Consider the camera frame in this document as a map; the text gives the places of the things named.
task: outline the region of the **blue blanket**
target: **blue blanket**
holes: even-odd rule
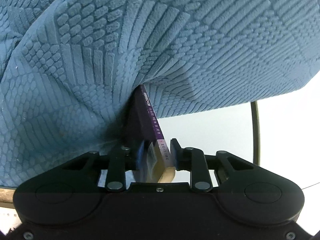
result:
[[[0,186],[108,152],[144,83],[159,118],[303,87],[318,0],[0,0]]]

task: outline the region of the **white label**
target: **white label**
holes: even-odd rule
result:
[[[148,173],[150,177],[152,177],[153,168],[155,167],[156,163],[157,163],[156,152],[153,147],[153,143],[151,143],[148,149],[148,154],[147,154],[147,166],[148,166]]]

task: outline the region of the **silver rivet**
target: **silver rivet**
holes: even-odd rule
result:
[[[210,184],[208,182],[199,181],[195,184],[195,187],[200,190],[205,190],[210,188]]]
[[[124,151],[129,151],[130,150],[130,148],[125,147],[125,146],[121,146],[121,149],[124,150]]]
[[[30,232],[25,232],[25,233],[23,234],[23,238],[24,238],[25,240],[32,240],[32,239],[33,239],[33,234],[30,233]]]
[[[109,182],[107,187],[109,189],[121,189],[123,187],[123,184],[119,181],[113,181],[113,182]]]
[[[296,234],[294,232],[289,232],[285,236],[285,239],[287,239],[287,240],[294,240],[295,238],[296,238]]]

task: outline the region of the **textured blue fabric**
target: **textured blue fabric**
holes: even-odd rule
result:
[[[303,87],[318,0],[0,0],[0,186],[116,142],[145,83],[159,118]]]

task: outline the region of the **blue cushion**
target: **blue cushion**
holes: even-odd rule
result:
[[[303,87],[318,0],[0,0],[0,186],[106,154],[144,83],[159,118]]]

